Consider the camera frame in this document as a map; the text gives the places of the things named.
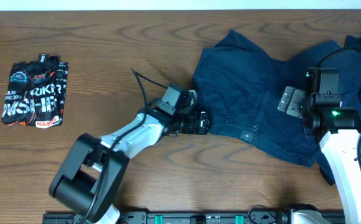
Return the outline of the navy blue shorts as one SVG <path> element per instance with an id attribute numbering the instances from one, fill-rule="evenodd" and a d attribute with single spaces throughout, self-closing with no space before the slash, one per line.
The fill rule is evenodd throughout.
<path id="1" fill-rule="evenodd" d="M 287 86 L 304 88 L 307 68 L 338 48 L 330 40 L 280 61 L 230 30 L 215 47 L 203 49 L 192 77 L 198 106 L 210 115 L 210 133 L 293 164 L 329 168 L 315 141 L 302 135 L 301 119 L 280 112 L 278 104 Z"/>

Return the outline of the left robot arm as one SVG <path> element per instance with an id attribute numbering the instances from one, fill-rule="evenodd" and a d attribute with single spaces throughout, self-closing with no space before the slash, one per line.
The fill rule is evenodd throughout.
<path id="1" fill-rule="evenodd" d="M 116 223 L 112 203 L 129 161 L 171 134 L 206 135 L 207 112 L 192 109 L 166 114 L 142 108 L 135 119 L 114 133 L 79 136 L 53 178 L 49 194 L 81 216 L 81 223 Z"/>

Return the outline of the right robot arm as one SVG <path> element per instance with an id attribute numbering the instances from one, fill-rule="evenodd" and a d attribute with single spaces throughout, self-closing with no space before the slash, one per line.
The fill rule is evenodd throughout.
<path id="1" fill-rule="evenodd" d="M 361 120 L 340 94 L 286 87 L 278 110 L 302 119 L 330 166 L 346 223 L 361 223 Z"/>

